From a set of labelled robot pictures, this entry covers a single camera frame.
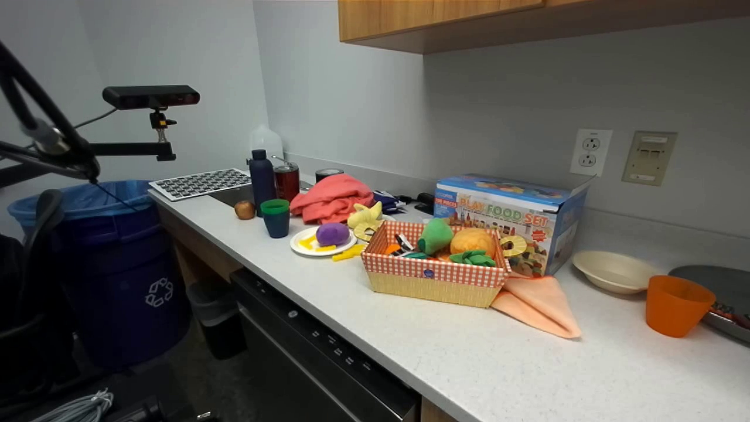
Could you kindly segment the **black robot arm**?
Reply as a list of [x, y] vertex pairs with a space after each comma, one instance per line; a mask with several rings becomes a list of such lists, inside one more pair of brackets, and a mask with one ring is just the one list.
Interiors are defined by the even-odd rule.
[[101, 174], [94, 148], [79, 134], [50, 95], [0, 43], [0, 91], [33, 148], [0, 143], [0, 154], [71, 179], [97, 181]]

